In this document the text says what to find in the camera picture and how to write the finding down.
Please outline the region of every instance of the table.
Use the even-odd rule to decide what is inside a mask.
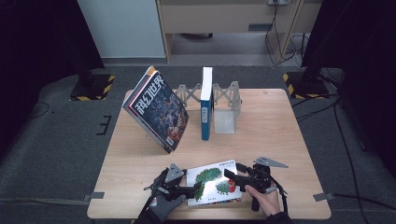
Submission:
[[[88,217],[137,218],[150,194],[143,188],[171,163],[180,169],[227,160],[252,166],[254,159],[264,156],[289,166],[271,171],[288,193],[291,218],[329,218],[327,201],[316,202],[313,197],[323,190],[285,91],[242,89],[240,94],[243,103],[236,133],[215,134],[212,123],[209,141],[201,140],[199,104],[188,101],[186,132],[169,155],[121,109],[94,190],[105,195],[91,200]],[[169,219],[263,219],[250,206],[251,198],[244,193],[242,202],[227,207],[188,208],[184,203]]]
[[[283,61],[293,33],[310,33],[322,0],[290,0],[275,7],[262,0],[156,0],[168,61],[174,34],[249,33],[268,35],[268,46]]]

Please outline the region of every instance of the open book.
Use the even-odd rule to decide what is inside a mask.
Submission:
[[[195,206],[240,201],[242,192],[232,180],[224,176],[224,169],[237,174],[235,161],[233,160],[187,170],[188,187],[192,187],[195,183],[202,181],[202,186],[195,193],[195,198],[189,199],[187,205]]]

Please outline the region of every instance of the metal bookend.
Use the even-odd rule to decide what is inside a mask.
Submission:
[[[223,90],[219,84],[213,84],[213,101],[218,104],[221,97],[228,100],[230,109],[214,109],[215,111],[215,133],[235,133],[236,121],[241,113],[241,95],[239,94],[239,84],[233,81],[227,89]]]
[[[166,174],[165,183],[169,183],[172,180],[176,180],[184,175],[183,171],[180,170],[174,163],[169,167],[168,174]]]
[[[289,168],[289,166],[286,164],[280,163],[278,161],[273,161],[273,160],[265,158],[265,157],[259,157],[256,160],[254,160],[254,162],[257,164],[260,164],[260,165],[264,165],[264,166]]]
[[[176,96],[180,98],[180,101],[183,103],[185,107],[187,107],[187,101],[190,99],[190,97],[194,98],[196,102],[201,102],[201,100],[194,94],[196,90],[201,89],[201,84],[198,83],[195,85],[195,87],[192,90],[188,90],[186,85],[181,84],[178,86],[177,90],[175,91]]]

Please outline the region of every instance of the wooden table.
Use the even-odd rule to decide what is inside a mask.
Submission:
[[[288,193],[291,218],[329,218],[327,201],[316,202],[313,197],[323,190],[287,94],[278,89],[242,89],[240,94],[243,103],[236,134],[215,134],[212,123],[209,141],[201,140],[199,105],[188,101],[186,132],[169,155],[121,109],[94,190],[105,195],[91,200],[88,217],[137,218],[150,194],[143,188],[171,163],[180,169],[227,160],[252,166],[254,159],[264,156],[289,166],[273,167],[271,172]],[[184,203],[168,219],[263,219],[250,206],[250,196],[243,193],[242,202],[227,207],[188,208]]]

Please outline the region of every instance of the magazine cover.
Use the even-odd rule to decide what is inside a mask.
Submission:
[[[168,153],[177,148],[189,114],[153,66],[142,77],[123,107]]]
[[[201,188],[195,194],[195,198],[188,199],[188,206],[231,203],[240,201],[242,192],[235,183],[224,176],[224,169],[237,174],[235,161],[223,161],[207,166],[201,166],[187,170],[187,187],[202,181]]]

